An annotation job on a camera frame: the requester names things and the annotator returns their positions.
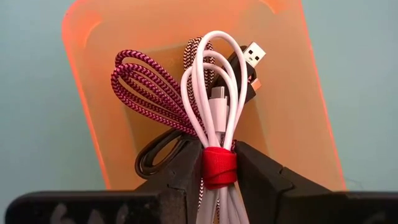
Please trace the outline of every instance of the pink braided cable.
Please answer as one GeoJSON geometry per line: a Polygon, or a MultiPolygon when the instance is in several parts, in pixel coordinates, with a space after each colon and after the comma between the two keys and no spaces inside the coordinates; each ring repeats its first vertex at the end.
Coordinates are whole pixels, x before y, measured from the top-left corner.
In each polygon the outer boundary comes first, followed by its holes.
{"type": "MultiPolygon", "coordinates": [[[[187,47],[184,50],[183,55],[183,65],[186,70],[188,67],[192,66],[193,60],[195,58],[198,44],[201,41],[201,37],[195,39],[190,39],[188,41],[187,47]]],[[[213,50],[211,43],[207,43],[206,50],[213,50]]],[[[212,57],[204,58],[204,62],[215,63],[215,59],[212,57]]],[[[215,77],[215,73],[212,70],[205,70],[205,84],[209,87],[215,77]]],[[[196,132],[193,129],[189,118],[184,110],[180,85],[174,80],[174,78],[160,66],[153,59],[148,57],[142,52],[136,50],[123,50],[117,54],[115,59],[115,69],[111,75],[111,84],[116,96],[128,107],[137,111],[138,113],[158,121],[162,124],[166,124],[175,129],[184,131],[192,136],[196,136],[196,132]],[[132,57],[139,59],[149,66],[151,66],[156,72],[158,72],[161,77],[166,80],[166,84],[158,75],[154,74],[152,71],[138,65],[135,63],[125,63],[123,64],[123,59],[126,57],[132,57]],[[131,93],[127,88],[125,88],[121,83],[122,80],[126,85],[131,87],[135,92],[143,96],[150,102],[139,98],[135,94],[131,93]],[[145,86],[151,92],[143,89],[136,82],[145,86]]],[[[192,79],[188,79],[187,83],[188,97],[190,99],[193,111],[198,117],[199,122],[202,124],[198,108],[193,97],[192,90],[192,79]]],[[[203,179],[200,183],[200,195],[199,204],[200,207],[204,191],[203,179]]],[[[220,212],[220,201],[217,201],[217,216],[220,212]]]]}
{"type": "Polygon", "coordinates": [[[115,66],[116,68],[111,75],[112,89],[115,95],[126,106],[154,121],[196,136],[196,132],[192,128],[182,105],[180,85],[163,67],[144,53],[135,50],[123,50],[118,53],[115,66]],[[123,59],[126,57],[133,57],[150,65],[168,84],[152,71],[141,65],[134,63],[122,64],[123,59]],[[120,83],[119,78],[134,91],[153,103],[145,101],[131,93],[120,83]],[[133,80],[138,81],[141,85],[153,92],[153,94],[140,87],[137,83],[134,83],[133,80]]]}

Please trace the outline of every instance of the orange plastic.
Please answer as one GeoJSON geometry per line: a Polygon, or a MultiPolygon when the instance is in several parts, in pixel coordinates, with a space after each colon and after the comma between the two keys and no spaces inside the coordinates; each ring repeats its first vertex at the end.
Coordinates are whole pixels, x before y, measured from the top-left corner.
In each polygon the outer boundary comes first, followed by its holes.
{"type": "MultiPolygon", "coordinates": [[[[124,106],[110,85],[115,55],[145,52],[175,78],[187,40],[223,30],[266,52],[262,87],[236,138],[333,190],[345,188],[299,0],[77,0],[62,37],[108,189],[133,189],[137,152],[166,130],[124,106]]],[[[226,57],[231,49],[213,41],[226,57]]]]}

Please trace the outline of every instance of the white usb-c connector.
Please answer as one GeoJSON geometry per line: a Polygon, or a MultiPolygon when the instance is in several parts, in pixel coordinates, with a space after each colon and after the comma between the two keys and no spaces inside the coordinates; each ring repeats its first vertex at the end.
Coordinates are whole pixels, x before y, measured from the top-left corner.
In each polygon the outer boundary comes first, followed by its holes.
{"type": "Polygon", "coordinates": [[[209,99],[211,116],[213,117],[214,129],[216,132],[225,133],[226,120],[228,115],[227,97],[225,87],[219,86],[211,89],[209,99]]]}

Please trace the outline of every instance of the white cable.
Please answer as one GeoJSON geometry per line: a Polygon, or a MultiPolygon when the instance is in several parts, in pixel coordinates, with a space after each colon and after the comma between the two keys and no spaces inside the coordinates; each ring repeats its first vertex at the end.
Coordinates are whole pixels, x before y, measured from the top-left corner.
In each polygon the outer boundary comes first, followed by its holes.
{"type": "MultiPolygon", "coordinates": [[[[216,134],[215,131],[215,125],[213,123],[213,118],[211,115],[210,105],[206,92],[204,69],[214,70],[225,80],[226,86],[228,87],[229,114],[224,136],[223,148],[231,150],[234,130],[242,113],[242,109],[246,99],[248,75],[243,52],[238,43],[236,43],[236,41],[229,34],[218,30],[206,34],[198,45],[197,54],[192,67],[188,68],[184,72],[181,80],[181,94],[183,105],[193,127],[195,128],[196,133],[198,134],[201,143],[204,147],[220,147],[220,135],[216,134]],[[233,47],[239,59],[242,81],[239,99],[235,74],[228,60],[218,52],[205,50],[205,46],[209,42],[209,40],[216,37],[226,40],[233,47]],[[203,63],[204,57],[214,57],[216,60],[220,61],[226,69],[226,72],[219,66],[210,63],[203,63]],[[207,135],[205,134],[204,130],[202,130],[188,99],[187,80],[190,75],[192,75],[193,95],[195,97],[195,101],[197,103],[198,110],[207,135]]],[[[238,196],[235,186],[231,184],[230,186],[222,187],[221,189],[217,190],[205,190],[201,207],[198,212],[197,224],[213,223],[214,211],[216,207],[215,205],[218,197],[220,198],[221,224],[249,223],[244,205],[238,196]]]]}

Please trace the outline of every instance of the blue background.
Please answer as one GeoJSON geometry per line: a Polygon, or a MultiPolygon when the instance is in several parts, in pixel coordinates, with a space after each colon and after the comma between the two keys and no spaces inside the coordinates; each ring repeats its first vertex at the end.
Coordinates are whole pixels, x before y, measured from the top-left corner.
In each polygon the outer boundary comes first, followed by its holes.
{"type": "MultiPolygon", "coordinates": [[[[61,40],[72,0],[0,2],[0,210],[42,189],[104,189],[61,40]]],[[[303,0],[350,189],[398,190],[398,1],[303,0]]]]}

